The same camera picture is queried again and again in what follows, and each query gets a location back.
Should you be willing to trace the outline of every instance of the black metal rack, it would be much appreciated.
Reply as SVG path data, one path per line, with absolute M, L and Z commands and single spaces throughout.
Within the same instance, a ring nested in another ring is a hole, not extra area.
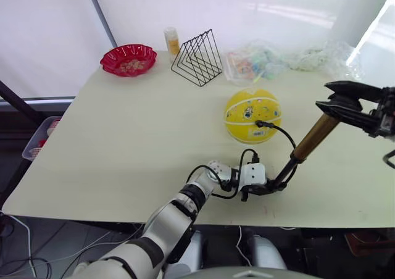
M 172 71 L 204 86 L 222 73 L 222 63 L 212 29 L 184 42 L 173 64 Z

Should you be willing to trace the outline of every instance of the white table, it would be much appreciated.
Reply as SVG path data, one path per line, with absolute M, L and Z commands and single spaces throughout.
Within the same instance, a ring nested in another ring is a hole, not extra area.
M 331 93 L 316 73 L 287 72 L 260 86 L 281 102 L 296 142 L 321 116 Z M 69 107 L 3 207 L 7 214 L 105 222 L 145 222 L 199 164 L 237 165 L 247 146 L 222 122 L 241 88 L 220 75 L 199 88 L 170 71 L 159 54 L 149 73 L 118 78 L 98 69 Z M 277 133 L 253 146 L 270 177 L 291 152 Z M 340 124 L 305 161 L 288 188 L 268 196 L 211 197 L 197 223 L 284 227 L 394 227 L 395 173 L 381 160 L 382 138 Z

